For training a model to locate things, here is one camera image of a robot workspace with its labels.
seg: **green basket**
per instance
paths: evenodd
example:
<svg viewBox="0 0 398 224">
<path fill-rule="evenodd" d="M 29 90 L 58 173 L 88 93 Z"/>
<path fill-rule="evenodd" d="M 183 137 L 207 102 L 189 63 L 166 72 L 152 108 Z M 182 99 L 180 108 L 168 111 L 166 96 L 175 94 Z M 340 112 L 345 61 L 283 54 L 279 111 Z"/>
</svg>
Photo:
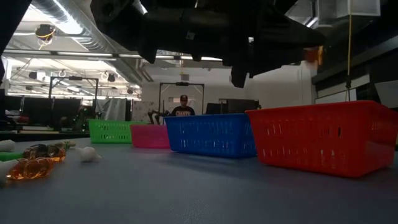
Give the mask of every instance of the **green basket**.
<svg viewBox="0 0 398 224">
<path fill-rule="evenodd" d="M 130 125 L 132 124 L 148 123 L 89 119 L 91 143 L 131 143 Z"/>
</svg>

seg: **plastic basket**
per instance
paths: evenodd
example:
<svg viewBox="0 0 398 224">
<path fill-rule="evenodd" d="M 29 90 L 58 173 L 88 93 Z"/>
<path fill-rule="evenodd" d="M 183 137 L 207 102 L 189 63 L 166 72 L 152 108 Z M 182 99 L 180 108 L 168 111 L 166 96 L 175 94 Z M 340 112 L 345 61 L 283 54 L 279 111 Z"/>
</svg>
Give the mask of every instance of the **plastic basket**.
<svg viewBox="0 0 398 224">
<path fill-rule="evenodd" d="M 265 164 L 360 177 L 393 163 L 398 113 L 373 101 L 246 113 Z"/>
<path fill-rule="evenodd" d="M 165 118 L 173 151 L 219 157 L 256 156 L 246 114 Z"/>
<path fill-rule="evenodd" d="M 88 120 L 91 143 L 131 143 L 130 125 L 147 124 L 137 121 Z"/>
<path fill-rule="evenodd" d="M 165 125 L 130 125 L 132 144 L 143 149 L 170 149 Z"/>
</svg>

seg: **ventilation duct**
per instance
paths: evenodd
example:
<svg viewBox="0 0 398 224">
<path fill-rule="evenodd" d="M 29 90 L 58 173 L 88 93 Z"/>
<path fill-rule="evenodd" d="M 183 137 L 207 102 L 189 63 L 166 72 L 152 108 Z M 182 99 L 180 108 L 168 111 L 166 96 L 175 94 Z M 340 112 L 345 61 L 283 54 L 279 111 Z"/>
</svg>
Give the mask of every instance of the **ventilation duct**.
<svg viewBox="0 0 398 224">
<path fill-rule="evenodd" d="M 60 30 L 67 34 L 87 37 L 73 39 L 90 52 L 117 52 L 109 40 L 97 29 L 94 22 L 72 0 L 33 0 L 31 6 L 46 15 Z M 131 83 L 141 83 L 142 77 L 123 59 L 106 62 Z"/>
<path fill-rule="evenodd" d="M 313 28 L 338 26 L 347 21 L 351 12 L 361 22 L 381 15 L 380 0 L 298 0 L 287 15 Z"/>
<path fill-rule="evenodd" d="M 349 16 L 350 12 L 353 16 L 367 16 L 368 19 L 381 15 L 380 0 L 318 0 L 317 2 L 320 25 L 333 25 L 336 20 Z"/>
</svg>

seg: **dark shirt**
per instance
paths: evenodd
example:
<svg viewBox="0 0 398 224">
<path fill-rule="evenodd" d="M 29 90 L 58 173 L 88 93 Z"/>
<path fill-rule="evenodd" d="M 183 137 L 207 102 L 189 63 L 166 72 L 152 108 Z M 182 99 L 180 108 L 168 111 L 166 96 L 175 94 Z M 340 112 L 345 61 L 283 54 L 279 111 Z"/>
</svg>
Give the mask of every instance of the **dark shirt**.
<svg viewBox="0 0 398 224">
<path fill-rule="evenodd" d="M 174 108 L 172 112 L 172 116 L 191 116 L 191 115 L 195 115 L 195 111 L 189 106 L 186 107 L 178 106 Z"/>
</svg>

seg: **table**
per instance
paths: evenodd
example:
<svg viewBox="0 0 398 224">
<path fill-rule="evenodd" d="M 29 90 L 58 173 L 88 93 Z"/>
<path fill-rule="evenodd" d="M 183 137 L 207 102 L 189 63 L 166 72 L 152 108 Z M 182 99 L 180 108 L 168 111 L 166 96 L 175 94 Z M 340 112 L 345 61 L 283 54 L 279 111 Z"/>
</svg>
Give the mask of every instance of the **table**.
<svg viewBox="0 0 398 224">
<path fill-rule="evenodd" d="M 100 163 L 81 163 L 69 151 L 50 177 L 0 189 L 0 223 L 398 222 L 398 155 L 392 169 L 346 179 L 269 167 L 256 158 L 93 147 Z"/>
<path fill-rule="evenodd" d="M 89 133 L 59 133 L 58 131 L 22 131 L 21 133 L 0 133 L 0 141 L 12 139 L 15 142 L 47 141 L 56 139 L 88 138 Z"/>
</svg>

